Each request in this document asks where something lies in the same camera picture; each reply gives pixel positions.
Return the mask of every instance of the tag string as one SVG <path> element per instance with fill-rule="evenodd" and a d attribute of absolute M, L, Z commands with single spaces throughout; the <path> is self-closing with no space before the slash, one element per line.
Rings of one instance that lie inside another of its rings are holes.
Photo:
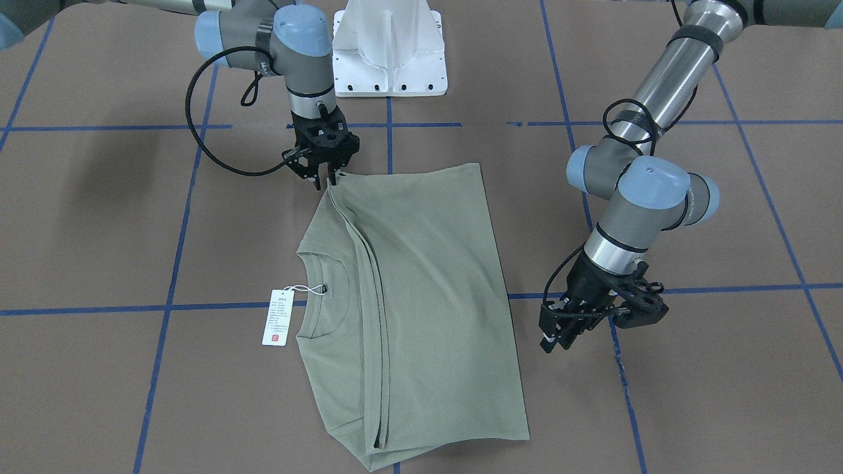
<path fill-rule="evenodd" d="M 321 292 L 316 291 L 318 288 L 322 288 Z M 292 287 L 286 287 L 285 290 L 291 289 L 292 291 L 301 291 L 306 293 L 318 294 L 319 296 L 328 293 L 328 285 L 321 284 L 316 285 L 313 288 L 309 288 L 307 285 L 293 285 Z"/>

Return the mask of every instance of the folded t-shirt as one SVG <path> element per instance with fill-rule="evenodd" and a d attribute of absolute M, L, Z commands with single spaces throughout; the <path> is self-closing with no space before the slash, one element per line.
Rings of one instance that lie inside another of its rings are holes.
<path fill-rule="evenodd" d="M 298 345 L 325 428 L 367 469 L 465 439 L 528 439 L 480 166 L 340 173 L 298 254 Z"/>

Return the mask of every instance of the white hang tag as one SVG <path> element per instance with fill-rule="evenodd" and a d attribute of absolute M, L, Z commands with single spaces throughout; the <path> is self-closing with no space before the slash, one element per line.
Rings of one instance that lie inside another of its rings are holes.
<path fill-rule="evenodd" d="M 264 346 L 286 346 L 287 333 L 290 330 L 290 314 L 293 312 L 291 289 L 273 289 L 269 299 L 269 312 L 266 313 L 264 326 Z"/>

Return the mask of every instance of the blue tape grid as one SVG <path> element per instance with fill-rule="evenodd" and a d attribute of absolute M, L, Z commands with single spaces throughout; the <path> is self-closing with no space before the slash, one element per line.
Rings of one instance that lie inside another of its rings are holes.
<path fill-rule="evenodd" d="M 199 136 L 202 140 L 205 139 L 207 132 L 208 118 L 211 116 L 211 103 L 213 102 L 214 89 L 217 86 L 217 72 L 219 66 L 215 65 L 213 74 L 211 76 L 211 86 L 208 88 L 208 96 L 205 102 L 205 115 L 202 117 L 201 130 Z M 158 335 L 158 348 L 155 351 L 155 362 L 153 364 L 153 374 L 149 381 L 149 394 L 147 395 L 147 406 L 143 414 L 143 425 L 141 426 L 141 435 L 137 441 L 137 453 L 135 455 L 135 466 L 132 470 L 133 474 L 140 474 L 141 463 L 143 461 L 143 450 L 147 443 L 147 433 L 149 431 L 149 422 L 152 419 L 153 403 L 155 402 L 155 389 L 158 386 L 158 374 L 161 372 L 161 358 L 164 355 L 164 343 L 167 340 L 167 328 L 169 327 L 169 316 L 172 312 L 173 298 L 175 296 L 175 284 L 179 279 L 179 267 L 181 265 L 181 255 L 185 248 L 185 237 L 187 236 L 187 221 L 191 216 L 191 198 L 193 197 L 193 188 L 196 185 L 196 172 L 199 170 L 199 163 L 201 162 L 202 151 L 197 146 L 196 156 L 193 159 L 193 171 L 191 172 L 191 183 L 187 188 L 187 200 L 185 202 L 185 213 L 181 218 L 181 231 L 179 232 L 179 243 L 175 248 L 175 259 L 173 261 L 173 274 L 169 282 L 169 290 L 167 292 L 167 303 L 164 309 L 164 317 L 161 320 L 161 332 Z"/>
<path fill-rule="evenodd" d="M 761 175 L 761 168 L 758 166 L 758 161 L 755 160 L 755 153 L 753 153 L 752 147 L 749 146 L 749 140 L 748 138 L 746 138 L 744 125 L 738 119 L 738 112 L 735 110 L 734 104 L 732 103 L 732 97 L 729 95 L 729 91 L 726 89 L 726 84 L 723 82 L 723 76 L 720 74 L 720 68 L 717 67 L 717 64 L 712 66 L 712 68 L 714 69 L 714 74 L 717 76 L 718 83 L 720 83 L 720 88 L 723 89 L 723 95 L 726 97 L 726 103 L 729 105 L 729 110 L 732 112 L 732 117 L 735 120 L 735 124 L 738 126 L 740 137 L 744 141 L 744 146 L 746 147 L 746 153 L 749 155 L 749 160 L 752 162 L 752 167 L 755 171 L 755 176 L 758 178 L 758 182 L 761 185 L 761 190 L 764 192 L 764 198 L 767 200 L 767 205 L 770 207 L 770 212 L 773 214 L 773 219 L 776 220 L 776 227 L 778 227 L 779 229 L 781 239 L 784 240 L 785 247 L 787 248 L 787 254 L 790 256 L 793 268 L 796 270 L 796 274 L 799 277 L 799 283 L 801 284 L 802 290 L 805 293 L 805 298 L 808 300 L 808 305 L 811 307 L 813 318 L 817 321 L 817 327 L 819 328 L 819 332 L 823 335 L 825 346 L 828 348 L 831 360 L 834 362 L 835 368 L 837 369 L 837 375 L 840 377 L 840 381 L 843 382 L 843 366 L 840 365 L 840 358 L 837 356 L 837 351 L 835 351 L 835 346 L 831 342 L 829 333 L 825 330 L 825 323 L 823 323 L 823 318 L 819 315 L 817 305 L 813 301 L 811 288 L 805 281 L 805 276 L 802 273 L 802 268 L 799 266 L 799 261 L 796 258 L 796 253 L 793 251 L 790 239 L 787 238 L 787 232 L 785 232 L 785 228 L 784 225 L 782 225 L 781 223 L 779 213 L 778 211 L 776 211 L 776 204 L 773 202 L 773 198 L 770 196 L 770 191 L 767 190 L 767 185 L 764 181 L 764 176 Z"/>
<path fill-rule="evenodd" d="M 564 121 L 528 121 L 526 122 L 526 126 L 528 127 L 565 127 L 568 141 L 571 146 L 571 150 L 575 149 L 575 142 L 572 133 L 572 127 L 579 127 L 579 126 L 601 126 L 602 123 L 600 121 L 571 121 L 568 115 L 567 110 L 567 103 L 565 99 L 565 93 L 561 81 L 561 75 L 559 72 L 559 66 L 556 60 L 556 51 L 553 45 L 552 35 L 550 33 L 550 26 L 547 19 L 547 12 L 545 8 L 544 0 L 540 0 L 541 12 L 542 12 L 542 19 L 545 27 L 545 34 L 548 42 L 549 52 L 550 52 L 550 59 L 553 64 L 554 74 L 556 77 L 556 86 L 559 93 L 560 104 L 562 108 L 562 115 L 564 117 Z M 52 27 L 55 20 L 51 20 L 47 27 L 45 34 L 41 40 L 39 45 L 38 51 L 35 54 L 35 58 L 30 66 L 30 69 L 27 73 L 26 79 L 19 91 L 18 97 L 15 101 L 14 108 L 10 117 L 8 118 L 8 122 L 5 127 L 3 127 L 3 134 L 0 136 L 0 151 L 3 150 L 3 146 L 8 139 L 8 135 L 12 132 L 78 132 L 78 131 L 96 131 L 96 132 L 103 132 L 103 131 L 146 131 L 146 130 L 183 130 L 186 129 L 186 125 L 127 125 L 127 126 L 78 126 L 78 127 L 15 127 L 14 120 L 19 112 L 20 106 L 23 102 L 24 96 L 26 94 L 27 88 L 30 85 L 30 81 L 35 73 L 35 69 L 38 65 L 38 62 L 41 58 L 41 55 L 45 49 L 47 40 L 49 39 L 50 33 L 52 31 Z M 816 308 L 816 305 L 813 301 L 813 296 L 811 294 L 812 289 L 830 289 L 830 288 L 843 288 L 843 283 L 813 283 L 809 284 L 805 281 L 804 275 L 802 273 L 801 267 L 798 264 L 796 255 L 790 245 L 790 240 L 787 238 L 787 233 L 784 230 L 784 227 L 781 223 L 781 219 L 779 218 L 778 212 L 776 211 L 776 207 L 770 193 L 767 190 L 764 178 L 761 174 L 760 167 L 758 166 L 757 161 L 755 160 L 754 153 L 752 148 L 749 145 L 749 140 L 746 138 L 746 134 L 744 132 L 743 125 L 837 125 L 843 124 L 843 120 L 740 120 L 738 118 L 738 114 L 734 109 L 731 97 L 728 93 L 725 83 L 722 80 L 722 76 L 717 69 L 714 67 L 714 72 L 717 75 L 717 80 L 720 83 L 724 96 L 726 97 L 726 101 L 729 105 L 730 111 L 732 112 L 733 119 L 732 120 L 711 120 L 711 121 L 681 121 L 679 125 L 736 125 L 738 130 L 740 131 L 741 138 L 744 141 L 744 146 L 746 147 L 747 153 L 749 158 L 752 162 L 754 167 L 754 171 L 756 173 L 756 177 L 759 180 L 761 185 L 762 191 L 765 194 L 765 199 L 767 200 L 768 206 L 770 207 L 771 212 L 773 213 L 773 217 L 776 221 L 776 225 L 779 229 L 782 239 L 785 242 L 785 246 L 788 251 L 788 255 L 791 258 L 791 262 L 794 265 L 794 269 L 797 272 L 799 278 L 799 284 L 794 285 L 766 285 L 766 286 L 737 286 L 737 287 L 709 287 L 709 288 L 671 288 L 666 293 L 667 294 L 711 294 L 711 293 L 735 293 L 735 292 L 764 292 L 764 291 L 798 291 L 802 290 L 805 294 L 805 297 L 808 301 L 809 306 L 813 312 L 814 319 L 817 322 L 817 325 L 823 335 L 823 339 L 826 343 L 826 346 L 830 352 L 830 356 L 835 364 L 837 369 L 838 375 L 840 376 L 841 380 L 843 380 L 843 368 L 840 365 L 840 359 L 835 351 L 835 348 L 829 338 L 828 332 L 825 330 L 825 326 L 822 320 L 822 317 L 819 314 L 819 311 Z M 233 126 L 230 124 L 209 124 L 209 116 L 210 116 L 210 109 L 212 103 L 212 96 L 213 91 L 216 85 L 216 77 L 217 77 L 217 68 L 214 68 L 211 87 L 208 91 L 208 97 L 206 102 L 206 109 L 205 115 L 203 117 L 203 121 L 201 124 L 201 135 L 204 137 L 207 130 L 212 129 L 230 129 Z M 461 124 L 458 122 L 409 122 L 409 123 L 394 123 L 392 119 L 392 99 L 386 99 L 386 108 L 387 108 L 387 121 L 386 123 L 358 123 L 358 124 L 349 124 L 349 127 L 355 128 L 385 128 L 387 131 L 387 172 L 389 174 L 393 173 L 393 141 L 392 141 L 392 131 L 396 127 L 461 127 Z M 524 126 L 524 122 L 521 121 L 511 121 L 508 124 L 522 127 Z M 178 279 L 179 273 L 179 266 L 181 261 L 182 251 L 184 249 L 185 243 L 185 236 L 187 230 L 188 219 L 190 217 L 190 207 L 191 207 L 191 196 L 196 184 L 196 173 L 198 171 L 199 164 L 201 162 L 201 150 L 196 150 L 196 156 L 194 158 L 194 166 L 191 173 L 191 183 L 188 188 L 187 193 L 187 200 L 185 203 L 185 213 L 182 218 L 182 226 L 180 231 L 179 243 L 176 248 L 175 260 L 173 265 L 173 272 L 171 276 L 171 282 L 169 286 L 168 296 L 167 296 L 167 303 L 166 304 L 158 304 L 158 305 L 135 305 L 135 306 L 101 306 L 101 307 L 79 307 L 79 308 L 45 308 L 45 309 L 22 309 L 22 310 L 0 310 L 0 316 L 22 316 L 22 315 L 72 315 L 72 314 L 90 314 L 90 313 L 117 313 L 117 312 L 158 312 L 163 311 L 164 317 L 162 319 L 161 331 L 159 333 L 159 340 L 158 340 L 158 347 L 156 350 L 156 357 L 153 365 L 153 373 L 150 380 L 150 390 L 147 398 L 147 406 L 146 411 L 144 413 L 143 425 L 141 434 L 138 440 L 138 447 L 135 459 L 135 466 L 134 466 L 134 474 L 138 474 L 140 471 L 142 457 L 143 457 L 143 449 L 146 443 L 146 437 L 148 433 L 148 426 L 151 420 L 153 403 L 154 403 L 154 396 L 155 396 L 155 389 L 158 382 L 158 374 L 160 372 L 161 362 L 162 362 L 162 355 L 164 351 L 164 344 L 166 341 L 166 333 L 167 327 L 169 324 L 169 316 L 171 315 L 172 311 L 189 311 L 189 310 L 220 310 L 220 309 L 246 309 L 246 308 L 266 308 L 269 306 L 269 303 L 266 301 L 257 301 L 257 302 L 233 302 L 233 303 L 210 303 L 210 304 L 174 304 L 173 298 L 175 296 L 175 285 Z M 588 201 L 585 199 L 585 195 L 583 194 L 583 210 L 585 212 L 585 217 L 587 221 L 587 225 L 589 229 L 593 228 L 591 215 L 588 210 Z M 551 294 L 553 297 L 558 298 L 561 294 Z M 529 294 L 509 294 L 510 299 L 540 299 L 540 293 L 529 293 Z M 296 301 L 294 306 L 304 306 L 305 301 L 299 300 Z M 642 442 L 640 433 L 638 431 L 636 417 L 635 417 L 635 410 L 631 403 L 629 387 L 626 379 L 626 371 L 624 369 L 623 363 L 621 361 L 621 350 L 620 350 L 620 341 L 617 336 L 617 330 L 614 325 L 613 321 L 609 322 L 611 335 L 613 339 L 613 343 L 615 346 L 615 358 L 619 368 L 619 375 L 621 385 L 623 386 L 624 396 L 626 399 L 627 409 L 630 416 L 630 423 L 633 432 L 633 436 L 635 438 L 636 443 L 636 452 L 638 454 L 638 459 L 640 463 L 640 467 L 642 470 L 642 474 L 647 473 L 647 464 L 642 448 Z M 395 474 L 400 474 L 400 463 L 396 463 L 393 467 L 393 472 Z"/>

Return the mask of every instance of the black cable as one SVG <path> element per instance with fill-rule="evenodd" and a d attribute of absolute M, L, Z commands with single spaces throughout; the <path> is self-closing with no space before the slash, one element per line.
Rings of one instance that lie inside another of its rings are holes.
<path fill-rule="evenodd" d="M 615 135 L 614 132 L 612 132 L 612 129 L 609 126 L 609 112 L 611 112 L 612 109 L 621 104 L 633 104 L 634 106 L 642 110 L 642 113 L 647 118 L 647 121 L 650 123 L 650 130 L 645 131 L 647 132 L 647 135 L 649 135 L 647 138 L 644 138 L 642 140 L 627 140 L 626 138 L 619 137 L 618 135 Z M 656 151 L 656 139 L 658 138 L 659 129 L 658 123 L 656 123 L 656 120 L 652 118 L 652 114 L 650 113 L 650 110 L 647 108 L 647 106 L 635 99 L 616 100 L 615 102 L 612 102 L 608 107 L 606 107 L 606 110 L 603 111 L 603 129 L 606 131 L 606 133 L 609 134 L 609 137 L 634 148 L 638 152 L 638 154 L 642 154 L 642 152 L 640 149 L 638 149 L 637 145 L 643 145 L 644 143 L 652 143 L 650 147 L 651 155 Z"/>
<path fill-rule="evenodd" d="M 273 66 L 272 66 L 272 55 L 269 53 L 269 51 L 261 49 L 257 46 L 236 46 L 234 48 L 228 48 L 227 50 L 220 51 L 219 53 L 209 57 L 207 61 L 202 63 L 201 66 L 199 66 L 199 69 L 196 70 L 196 73 L 193 74 L 193 78 L 191 79 L 191 83 L 187 86 L 187 96 L 185 97 L 185 118 L 187 118 L 187 126 L 188 126 L 188 128 L 190 128 L 191 133 L 193 134 L 193 138 L 196 140 L 196 143 L 199 144 L 199 148 L 201 148 L 201 150 L 203 152 L 205 152 L 205 155 L 208 158 L 210 158 L 212 162 L 214 162 L 214 163 L 222 166 L 224 169 L 226 169 L 228 171 L 231 171 L 232 173 L 236 173 L 238 175 L 243 175 L 243 176 L 269 175 L 270 173 L 278 171 L 282 166 L 286 165 L 287 160 L 284 159 L 281 163 L 271 167 L 268 170 L 263 170 L 263 171 L 238 170 L 237 168 L 234 168 L 233 166 L 230 166 L 228 164 L 223 163 L 216 156 L 214 156 L 214 154 L 211 153 L 211 150 L 209 150 L 205 146 L 205 143 L 202 141 L 202 138 L 199 136 L 199 132 L 196 131 L 196 126 L 193 125 L 193 117 L 191 116 L 191 101 L 193 99 L 193 89 L 196 87 L 196 82 L 199 80 L 199 77 L 217 59 L 219 59 L 221 57 L 226 57 L 229 54 L 233 54 L 233 53 L 239 52 L 239 51 L 255 51 L 255 52 L 259 52 L 259 53 L 262 53 L 262 54 L 266 55 L 266 57 L 269 59 L 269 68 L 274 71 Z"/>
<path fill-rule="evenodd" d="M 676 17 L 676 23 L 678 23 L 679 27 L 681 27 L 682 17 L 679 15 L 679 10 L 676 8 L 676 0 L 670 0 L 670 5 L 674 8 L 674 16 Z"/>
<path fill-rule="evenodd" d="M 191 17 L 195 17 L 195 16 L 196 16 L 196 15 L 191 15 L 190 13 L 185 13 L 185 12 L 176 12 L 176 11 L 174 11 L 174 10 L 165 10 L 165 9 L 163 9 L 163 8 L 161 8 L 161 11 L 162 11 L 162 12 L 167 12 L 167 13 L 175 13 L 175 14 L 177 14 L 177 15 L 187 15 L 187 16 L 191 16 Z"/>
<path fill-rule="evenodd" d="M 550 286 L 551 286 L 551 284 L 553 284 L 553 280 L 556 279 L 556 275 L 558 275 L 559 272 L 562 271 L 562 268 L 564 268 L 565 265 L 567 265 L 568 262 L 571 261 L 571 259 L 573 257 L 577 256 L 577 254 L 580 253 L 580 251 L 583 250 L 583 247 L 585 247 L 584 243 L 582 245 L 578 246 L 575 251 L 571 252 L 571 255 L 565 257 L 565 260 L 562 261 L 562 264 L 560 264 L 560 266 L 556 269 L 556 271 L 553 272 L 552 275 L 550 275 L 550 279 L 547 280 L 547 284 L 545 285 L 545 293 L 541 297 L 541 303 L 542 304 L 547 304 L 547 292 L 550 291 Z"/>
<path fill-rule="evenodd" d="M 255 71 L 255 79 L 249 84 L 249 87 L 246 88 L 246 91 L 243 92 L 243 97 L 240 98 L 240 105 L 243 107 L 251 107 L 255 104 L 258 100 L 258 83 L 263 78 L 263 76 Z M 254 92 L 252 95 L 252 100 L 246 100 L 246 97 L 249 96 L 249 92 Z"/>
<path fill-rule="evenodd" d="M 697 88 L 699 88 L 699 87 L 700 87 L 700 86 L 694 86 L 694 92 L 691 92 L 691 93 L 690 93 L 690 98 L 688 98 L 688 103 L 687 103 L 687 104 L 685 104 L 684 109 L 682 109 L 682 111 L 679 113 L 679 115 L 677 115 L 677 116 L 676 116 L 676 118 L 674 119 L 674 121 L 670 122 L 670 125 L 668 125 L 668 126 L 666 126 L 666 127 L 664 128 L 664 131 L 663 131 L 664 133 L 667 133 L 667 132 L 668 132 L 668 130 L 670 130 L 671 128 L 673 128 L 673 127 L 674 127 L 674 125 L 676 125 L 677 123 L 679 123 L 679 120 L 681 120 L 681 119 L 682 119 L 682 116 L 684 116 L 684 115 L 685 115 L 685 112 L 687 112 L 687 111 L 688 111 L 688 109 L 690 108 L 691 103 L 692 103 L 692 102 L 694 102 L 694 99 L 696 99 L 696 90 L 697 90 Z"/>

